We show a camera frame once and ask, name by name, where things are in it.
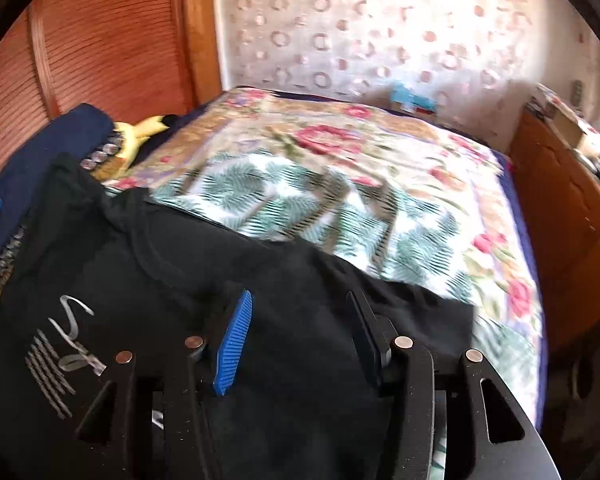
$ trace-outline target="bed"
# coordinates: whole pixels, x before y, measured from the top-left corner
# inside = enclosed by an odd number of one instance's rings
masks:
[[[475,347],[539,425],[541,300],[503,155],[379,108],[255,88],[181,125],[109,192],[148,187],[244,235],[299,236],[373,276],[473,303]]]

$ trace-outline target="wooden furniture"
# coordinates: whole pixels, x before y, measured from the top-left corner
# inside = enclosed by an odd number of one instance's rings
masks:
[[[135,123],[220,92],[213,0],[33,0],[0,42],[0,169],[81,102]]]
[[[555,351],[600,321],[600,184],[527,110],[509,156]]]

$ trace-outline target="metal rivet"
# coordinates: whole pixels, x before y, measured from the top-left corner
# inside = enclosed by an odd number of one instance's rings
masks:
[[[184,346],[195,350],[196,348],[200,348],[204,342],[205,340],[199,335],[191,335],[184,340]]]
[[[464,354],[469,361],[474,363],[480,363],[482,361],[482,352],[476,350],[475,348],[470,348]]]
[[[134,355],[129,350],[123,350],[116,354],[116,362],[121,365],[127,364],[133,358]]]
[[[399,335],[394,339],[394,343],[398,348],[411,348],[413,346],[413,339],[405,335]]]

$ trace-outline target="pink rose print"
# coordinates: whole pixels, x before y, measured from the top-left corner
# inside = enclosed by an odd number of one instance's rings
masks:
[[[456,191],[462,191],[466,187],[466,184],[462,180],[453,173],[445,170],[442,166],[431,168],[429,174],[437,181]]]
[[[465,139],[463,136],[456,134],[449,134],[449,139],[455,142],[458,146],[462,146],[463,148],[467,148],[468,150],[472,150],[473,147],[471,142],[468,139]]]
[[[267,95],[264,90],[258,90],[257,88],[251,88],[247,90],[246,94],[254,99],[262,99],[265,95]]]
[[[342,128],[326,124],[307,126],[295,134],[299,146],[318,155],[357,154],[362,151],[362,140]]]
[[[369,176],[355,176],[351,181],[362,186],[380,187],[380,183]]]
[[[531,288],[520,280],[509,282],[509,306],[516,317],[523,317],[531,310],[533,293]]]
[[[474,247],[481,253],[491,254],[491,251],[493,251],[493,238],[488,234],[477,235],[474,238]]]
[[[131,189],[132,187],[138,187],[138,181],[132,176],[126,176],[118,181],[116,187],[118,189]]]
[[[251,100],[246,96],[238,95],[236,97],[232,97],[231,99],[227,99],[225,104],[228,104],[234,108],[240,108],[243,106],[249,106],[251,104]]]
[[[486,155],[483,155],[482,153],[480,153],[475,148],[472,148],[471,146],[466,146],[465,148],[469,151],[469,156],[475,162],[486,162],[486,160],[487,160],[487,156]]]
[[[345,108],[344,113],[348,116],[356,117],[359,119],[366,119],[371,115],[371,110],[369,108],[365,108],[363,106],[351,105]]]

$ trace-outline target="yellow plush toy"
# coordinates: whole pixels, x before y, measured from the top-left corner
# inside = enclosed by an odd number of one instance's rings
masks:
[[[114,123],[114,129],[122,133],[122,147],[120,151],[107,160],[102,166],[93,170],[91,174],[99,181],[120,178],[129,169],[136,158],[140,146],[149,140],[149,137],[159,134],[169,127],[162,122],[162,115],[149,117],[138,124]]]

